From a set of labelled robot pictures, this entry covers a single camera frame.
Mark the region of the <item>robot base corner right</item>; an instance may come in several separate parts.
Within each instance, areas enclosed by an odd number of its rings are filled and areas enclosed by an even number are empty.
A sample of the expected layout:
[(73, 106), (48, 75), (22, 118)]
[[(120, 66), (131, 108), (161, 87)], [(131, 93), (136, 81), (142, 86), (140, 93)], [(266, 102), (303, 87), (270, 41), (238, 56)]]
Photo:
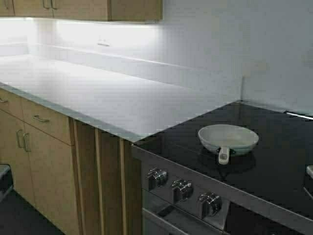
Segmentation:
[(306, 166), (306, 174), (313, 178), (313, 165)]

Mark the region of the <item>robot base corner left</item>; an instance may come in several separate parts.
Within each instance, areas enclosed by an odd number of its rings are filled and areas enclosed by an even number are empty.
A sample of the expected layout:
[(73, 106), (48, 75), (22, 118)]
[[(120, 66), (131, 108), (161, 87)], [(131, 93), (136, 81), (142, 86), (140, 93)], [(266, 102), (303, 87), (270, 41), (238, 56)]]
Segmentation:
[(10, 165), (0, 165), (0, 201), (2, 201), (13, 189), (13, 175)]

